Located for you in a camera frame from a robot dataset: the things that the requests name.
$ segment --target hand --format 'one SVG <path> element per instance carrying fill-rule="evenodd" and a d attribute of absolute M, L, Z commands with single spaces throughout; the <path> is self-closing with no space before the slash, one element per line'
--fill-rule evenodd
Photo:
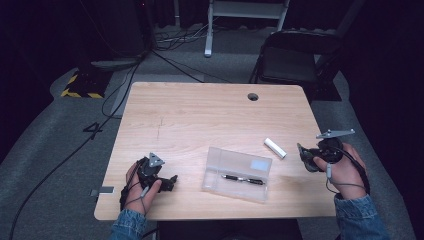
<path fill-rule="evenodd" d="M 343 149 L 352 155 L 352 157 L 365 169 L 365 163 L 359 157 L 358 152 L 356 152 L 356 150 L 350 144 L 343 143 Z M 314 157 L 313 160 L 320 169 L 324 171 L 327 170 L 327 162 L 319 157 Z M 331 180 L 334 182 L 334 187 L 340 191 L 344 199 L 361 198 L 367 194 L 365 188 L 359 187 L 364 186 L 364 183 L 362 182 L 358 171 L 353 166 L 350 159 L 346 156 L 343 156 L 343 158 L 338 163 L 332 164 Z M 337 183 L 355 184 L 359 186 L 341 185 Z"/>
<path fill-rule="evenodd" d="M 128 170 L 126 179 L 128 182 L 129 178 L 131 177 L 131 173 L 133 172 L 134 168 L 137 166 L 136 163 L 134 163 L 131 168 Z M 158 193 L 160 189 L 160 185 L 162 184 L 161 180 L 157 180 L 153 183 L 151 189 L 147 192 L 147 194 L 140 198 L 141 193 L 143 192 L 143 188 L 141 187 L 140 180 L 138 178 L 138 174 L 134 174 L 134 177 L 132 178 L 132 181 L 129 184 L 129 188 L 133 186 L 128 193 L 127 201 L 125 203 L 125 208 L 134 210 L 136 212 L 139 212 L 143 215 L 146 215 L 146 213 L 149 211 L 150 206 L 152 205 L 153 199 L 155 198 L 156 194 Z"/>

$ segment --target hole in table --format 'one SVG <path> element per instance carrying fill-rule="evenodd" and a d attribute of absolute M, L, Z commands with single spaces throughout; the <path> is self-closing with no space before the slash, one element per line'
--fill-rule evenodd
<path fill-rule="evenodd" d="M 247 98 L 249 98 L 250 101 L 258 101 L 259 96 L 256 93 L 249 93 L 247 94 Z"/>

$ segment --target black pen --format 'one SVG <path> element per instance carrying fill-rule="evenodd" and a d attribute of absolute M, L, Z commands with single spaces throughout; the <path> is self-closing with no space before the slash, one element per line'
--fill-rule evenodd
<path fill-rule="evenodd" d="M 225 179 L 248 182 L 248 183 L 257 184 L 257 185 L 264 185 L 265 184 L 262 180 L 259 180 L 259 179 L 241 178 L 241 177 L 236 177 L 236 176 L 231 176 L 231 175 L 221 175 L 221 177 L 223 177 Z"/>

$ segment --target gray floor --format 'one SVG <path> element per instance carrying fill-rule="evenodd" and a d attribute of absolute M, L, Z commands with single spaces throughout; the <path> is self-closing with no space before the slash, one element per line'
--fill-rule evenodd
<path fill-rule="evenodd" d="M 274 29 L 261 31 L 222 31 L 215 34 L 211 58 L 203 57 L 205 39 L 185 44 L 173 51 L 158 52 L 192 68 L 218 76 L 232 83 L 248 82 L 259 48 Z M 205 82 L 225 82 L 194 70 L 182 69 L 200 76 Z M 89 133 L 82 130 L 94 122 L 102 123 L 109 114 L 115 94 L 105 99 L 60 97 L 75 69 L 64 73 L 51 86 L 55 100 L 27 128 L 0 165 L 0 239 L 7 239 L 19 206 L 30 191 L 66 156 L 78 148 Z M 115 72 L 106 95 L 110 96 L 128 70 Z M 150 54 L 136 71 L 134 81 L 147 81 L 155 75 L 183 75 L 168 63 Z M 173 81 L 165 77 L 164 81 Z M 353 144 L 367 165 L 372 197 L 392 239 L 415 239 L 402 196 L 381 165 L 348 101 L 349 86 L 342 74 L 335 83 L 342 102 L 313 102 L 312 111 L 322 131 L 327 129 L 356 130 L 343 140 Z M 103 181 L 120 120 L 111 119 L 72 158 L 53 173 L 33 194 L 22 210 L 14 239 L 106 239 L 112 222 L 97 221 L 95 198 L 91 189 Z M 302 236 L 308 239 L 334 239 L 338 234 L 335 218 L 298 219 Z"/>

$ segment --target jacket sleeve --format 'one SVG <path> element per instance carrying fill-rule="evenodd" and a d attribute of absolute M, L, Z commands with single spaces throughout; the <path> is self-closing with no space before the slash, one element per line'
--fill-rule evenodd
<path fill-rule="evenodd" d="M 146 218 L 135 211 L 124 209 L 112 225 L 109 240 L 139 240 L 146 228 Z"/>
<path fill-rule="evenodd" d="M 334 197 L 334 204 L 341 239 L 390 239 L 369 195 L 344 200 L 338 193 Z"/>

